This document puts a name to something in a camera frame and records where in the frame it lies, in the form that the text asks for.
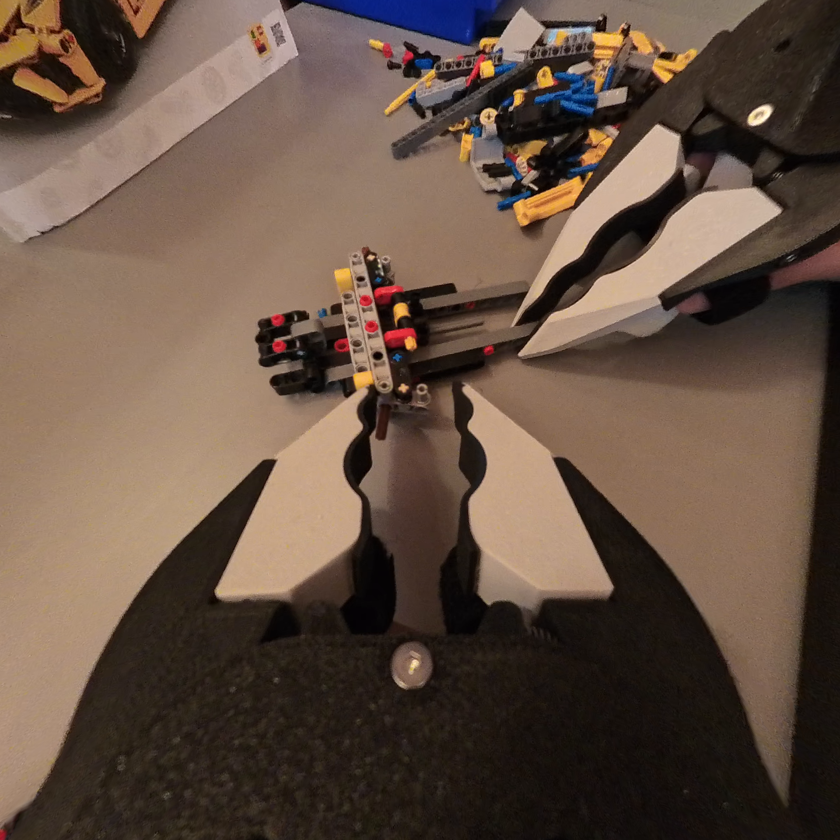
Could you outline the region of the blue plastic bin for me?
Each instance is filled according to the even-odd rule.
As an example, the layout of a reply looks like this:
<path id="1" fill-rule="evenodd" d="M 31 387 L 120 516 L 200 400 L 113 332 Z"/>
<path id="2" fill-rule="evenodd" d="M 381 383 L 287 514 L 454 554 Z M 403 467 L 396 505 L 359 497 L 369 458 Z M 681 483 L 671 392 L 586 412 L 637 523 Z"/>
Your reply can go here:
<path id="1" fill-rule="evenodd" d="M 502 1 L 310 1 L 312 5 L 459 44 L 480 36 Z"/>

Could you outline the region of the toy brick chassis assembly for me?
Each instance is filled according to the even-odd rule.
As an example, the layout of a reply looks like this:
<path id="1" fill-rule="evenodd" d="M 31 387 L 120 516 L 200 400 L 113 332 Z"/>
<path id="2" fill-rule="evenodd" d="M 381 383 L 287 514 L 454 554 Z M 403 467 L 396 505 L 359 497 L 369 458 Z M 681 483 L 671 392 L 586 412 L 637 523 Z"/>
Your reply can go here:
<path id="1" fill-rule="evenodd" d="M 345 397 L 377 393 L 375 437 L 386 437 L 391 416 L 419 412 L 431 402 L 428 384 L 479 369 L 494 354 L 519 350 L 537 322 L 487 327 L 482 314 L 519 303 L 528 286 L 509 282 L 460 292 L 453 283 L 405 288 L 391 258 L 362 247 L 334 279 L 339 299 L 315 315 L 271 314 L 257 322 L 259 365 L 279 396 L 339 387 Z"/>

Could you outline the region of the grey instruction booklet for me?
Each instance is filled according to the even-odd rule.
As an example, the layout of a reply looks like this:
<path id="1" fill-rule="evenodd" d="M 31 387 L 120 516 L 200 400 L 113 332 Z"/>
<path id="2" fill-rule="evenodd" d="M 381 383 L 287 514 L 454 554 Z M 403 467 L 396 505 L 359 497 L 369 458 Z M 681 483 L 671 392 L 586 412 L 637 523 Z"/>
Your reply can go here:
<path id="1" fill-rule="evenodd" d="M 103 99 L 2 120 L 1 224 L 13 241 L 85 213 L 298 55 L 278 1 L 166 2 L 140 66 Z"/>

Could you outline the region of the grey desk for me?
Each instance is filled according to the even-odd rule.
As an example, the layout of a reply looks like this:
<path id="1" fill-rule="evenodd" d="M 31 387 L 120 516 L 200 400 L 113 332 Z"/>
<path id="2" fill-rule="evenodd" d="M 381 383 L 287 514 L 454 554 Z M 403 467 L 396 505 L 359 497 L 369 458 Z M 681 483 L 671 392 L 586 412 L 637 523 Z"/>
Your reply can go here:
<path id="1" fill-rule="evenodd" d="M 562 228 L 498 212 L 452 140 L 392 158 L 416 117 L 382 112 L 410 81 L 368 40 L 450 44 L 310 5 L 287 18 L 299 57 L 275 76 L 71 224 L 2 238 L 3 821 L 37 793 L 158 564 L 341 401 L 275 395 L 257 319 L 328 306 L 363 245 L 406 286 L 531 282 Z M 678 575 L 782 796 L 831 289 L 468 378 Z"/>

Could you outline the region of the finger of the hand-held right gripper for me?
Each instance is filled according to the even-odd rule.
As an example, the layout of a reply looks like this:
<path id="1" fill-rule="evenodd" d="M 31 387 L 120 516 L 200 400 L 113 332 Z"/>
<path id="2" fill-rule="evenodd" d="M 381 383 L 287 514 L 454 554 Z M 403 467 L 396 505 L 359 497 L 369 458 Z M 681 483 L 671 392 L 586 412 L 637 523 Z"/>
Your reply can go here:
<path id="1" fill-rule="evenodd" d="M 539 322 L 572 286 L 590 276 L 630 232 L 653 234 L 687 197 L 681 136 L 655 125 L 565 222 L 524 298 L 514 325 Z"/>
<path id="2" fill-rule="evenodd" d="M 633 262 L 600 276 L 577 302 L 550 314 L 520 350 L 528 360 L 613 335 L 643 338 L 674 316 L 659 297 L 690 272 L 780 215 L 758 187 L 703 191 L 669 215 Z"/>

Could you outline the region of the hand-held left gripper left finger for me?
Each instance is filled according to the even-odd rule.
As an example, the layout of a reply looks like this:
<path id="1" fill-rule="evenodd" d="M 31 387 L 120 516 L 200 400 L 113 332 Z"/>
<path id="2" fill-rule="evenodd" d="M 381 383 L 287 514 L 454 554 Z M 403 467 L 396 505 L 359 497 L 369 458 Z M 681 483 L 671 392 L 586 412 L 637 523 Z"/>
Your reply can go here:
<path id="1" fill-rule="evenodd" d="M 344 399 L 283 448 L 215 587 L 220 602 L 344 606 L 371 578 L 370 505 L 375 390 Z"/>

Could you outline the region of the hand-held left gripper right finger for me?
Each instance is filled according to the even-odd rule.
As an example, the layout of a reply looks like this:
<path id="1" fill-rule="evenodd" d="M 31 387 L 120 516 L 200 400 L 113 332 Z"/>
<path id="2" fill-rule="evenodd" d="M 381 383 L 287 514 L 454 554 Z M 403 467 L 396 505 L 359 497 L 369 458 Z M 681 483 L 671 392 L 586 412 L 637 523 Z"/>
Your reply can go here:
<path id="1" fill-rule="evenodd" d="M 441 567 L 448 631 L 475 631 L 488 607 L 536 616 L 546 601 L 600 601 L 614 585 L 552 453 L 475 388 L 454 383 L 458 467 L 468 487 Z"/>

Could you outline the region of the pile of mixed toy bricks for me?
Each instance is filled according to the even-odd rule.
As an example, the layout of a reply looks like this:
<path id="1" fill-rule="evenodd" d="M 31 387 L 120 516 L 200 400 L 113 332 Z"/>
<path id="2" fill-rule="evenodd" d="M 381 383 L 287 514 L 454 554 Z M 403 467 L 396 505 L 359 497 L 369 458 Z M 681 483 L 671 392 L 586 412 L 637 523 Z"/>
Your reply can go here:
<path id="1" fill-rule="evenodd" d="M 482 191 L 521 228 L 570 211 L 625 121 L 698 55 L 628 22 L 611 28 L 605 14 L 551 21 L 523 8 L 455 56 L 407 41 L 401 58 L 382 40 L 369 47 L 412 81 L 383 111 L 419 120 L 392 143 L 394 157 L 452 138 Z"/>

